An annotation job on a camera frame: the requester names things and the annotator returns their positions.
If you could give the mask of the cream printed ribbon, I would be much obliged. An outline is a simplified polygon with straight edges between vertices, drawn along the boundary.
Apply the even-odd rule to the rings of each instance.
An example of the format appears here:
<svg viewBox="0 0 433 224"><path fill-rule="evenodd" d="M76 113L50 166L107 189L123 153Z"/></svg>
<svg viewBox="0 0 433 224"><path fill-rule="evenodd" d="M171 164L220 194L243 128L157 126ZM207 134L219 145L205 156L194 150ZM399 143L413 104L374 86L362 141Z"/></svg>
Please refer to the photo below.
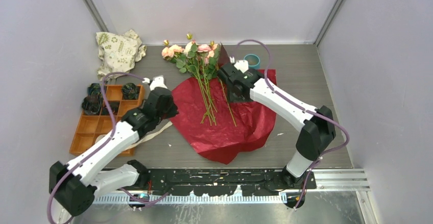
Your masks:
<svg viewBox="0 0 433 224"><path fill-rule="evenodd" d="M149 140L152 140L153 138L155 138L156 136L158 136L159 134L161 134L162 132L164 132L167 128L171 127L173 125L173 123L171 121L168 121L163 127L160 128L160 130L158 130L157 132L154 132L152 134L148 134L145 135L142 139L138 140L136 143L130 145L129 147L126 148L126 150L132 149L137 147L138 145L147 142Z"/></svg>

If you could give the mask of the pink flower bouquet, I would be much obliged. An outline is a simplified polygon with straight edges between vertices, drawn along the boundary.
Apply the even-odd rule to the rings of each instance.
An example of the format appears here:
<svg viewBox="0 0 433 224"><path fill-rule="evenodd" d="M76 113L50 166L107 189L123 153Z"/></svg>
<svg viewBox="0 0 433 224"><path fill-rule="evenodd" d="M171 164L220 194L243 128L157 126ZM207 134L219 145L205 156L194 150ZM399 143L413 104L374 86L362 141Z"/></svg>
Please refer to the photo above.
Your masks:
<svg viewBox="0 0 433 224"><path fill-rule="evenodd" d="M221 66L218 60L222 45L214 41L199 44L191 33L187 34L187 40L185 46L170 44L165 40L161 51L165 61L175 64L180 73L191 76L175 90L175 99L180 102L181 112L185 115L200 112L201 123L207 120L211 126L216 126L219 108L225 107L225 112L236 127L236 119L226 95L226 86L217 77Z"/></svg>

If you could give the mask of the dark red wrapping paper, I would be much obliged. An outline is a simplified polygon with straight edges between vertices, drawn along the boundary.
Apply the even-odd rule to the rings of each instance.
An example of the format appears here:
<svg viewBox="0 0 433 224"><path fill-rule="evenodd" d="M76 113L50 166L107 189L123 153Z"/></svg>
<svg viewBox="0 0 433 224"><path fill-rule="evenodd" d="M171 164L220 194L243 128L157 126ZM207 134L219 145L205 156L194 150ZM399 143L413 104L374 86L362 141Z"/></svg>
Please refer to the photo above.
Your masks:
<svg viewBox="0 0 433 224"><path fill-rule="evenodd" d="M222 66L227 61L227 52L222 46L218 63ZM236 127L225 107L219 108L216 126L211 126L207 120L201 123L202 113L185 115L181 112L180 102L175 99L177 87L173 90L173 97L179 114L171 122L195 152L210 161L229 164L238 153L263 147L274 129L276 113L257 102L229 102Z"/></svg>

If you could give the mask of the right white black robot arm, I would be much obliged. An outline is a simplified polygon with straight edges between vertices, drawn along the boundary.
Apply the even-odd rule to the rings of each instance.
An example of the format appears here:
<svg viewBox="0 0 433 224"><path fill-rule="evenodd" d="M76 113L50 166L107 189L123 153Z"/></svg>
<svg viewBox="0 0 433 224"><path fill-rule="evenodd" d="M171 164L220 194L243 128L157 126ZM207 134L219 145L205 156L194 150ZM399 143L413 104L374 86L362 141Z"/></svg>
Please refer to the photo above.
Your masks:
<svg viewBox="0 0 433 224"><path fill-rule="evenodd" d="M218 77L228 92L264 105L299 132L296 152L283 169L284 184L291 189L297 188L307 169L336 137L331 110L326 106L316 108L294 98L256 69L240 70L237 64L227 63L218 70Z"/></svg>

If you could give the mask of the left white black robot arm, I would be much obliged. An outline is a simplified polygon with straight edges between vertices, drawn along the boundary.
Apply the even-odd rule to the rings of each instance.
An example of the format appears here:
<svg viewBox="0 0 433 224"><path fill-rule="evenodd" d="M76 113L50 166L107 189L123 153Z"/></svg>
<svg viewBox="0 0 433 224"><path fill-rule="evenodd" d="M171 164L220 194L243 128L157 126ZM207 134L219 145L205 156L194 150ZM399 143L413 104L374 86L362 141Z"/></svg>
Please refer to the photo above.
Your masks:
<svg viewBox="0 0 433 224"><path fill-rule="evenodd" d="M154 88L142 107L126 112L114 128L87 151L66 164L56 162L50 167L50 198L73 217L84 213L93 201L106 193L133 186L147 187L148 169L137 160L122 167L102 172L102 169L129 146L144 138L163 119L178 114L170 90Z"/></svg>

